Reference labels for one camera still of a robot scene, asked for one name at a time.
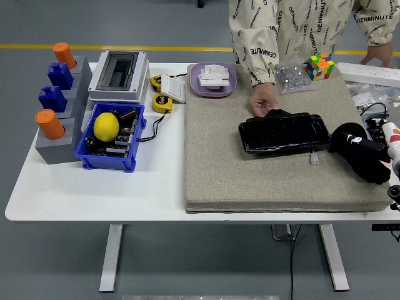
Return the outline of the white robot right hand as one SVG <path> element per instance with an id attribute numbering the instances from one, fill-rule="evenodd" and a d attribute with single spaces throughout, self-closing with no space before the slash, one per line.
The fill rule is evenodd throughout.
<path id="1" fill-rule="evenodd" d="M 392 170 L 399 175 L 399 128 L 391 121 L 378 119 L 386 145 L 362 137 L 349 124 L 336 135 L 336 141 L 344 149 L 344 157 L 353 171 L 370 183 L 389 181 L 390 171 L 382 164 L 392 161 Z"/>

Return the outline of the person's right hand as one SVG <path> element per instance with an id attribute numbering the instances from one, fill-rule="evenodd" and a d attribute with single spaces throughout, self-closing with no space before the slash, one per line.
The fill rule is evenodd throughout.
<path id="1" fill-rule="evenodd" d="M 275 88 L 272 83 L 262 83 L 252 88 L 252 94 L 248 100 L 249 108 L 256 117 L 264 117 L 269 111 L 279 109 Z"/>

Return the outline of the person's left hand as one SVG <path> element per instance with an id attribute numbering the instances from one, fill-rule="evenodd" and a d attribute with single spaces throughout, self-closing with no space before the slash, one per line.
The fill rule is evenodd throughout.
<path id="1" fill-rule="evenodd" d="M 382 66 L 384 68 L 395 69 L 391 63 L 391 59 L 393 56 L 393 47 L 391 42 L 387 42 L 386 44 L 378 45 L 378 46 L 369 46 L 367 48 L 367 53 L 365 57 L 360 61 L 360 64 L 366 65 L 373 59 L 378 59 L 382 62 Z"/>

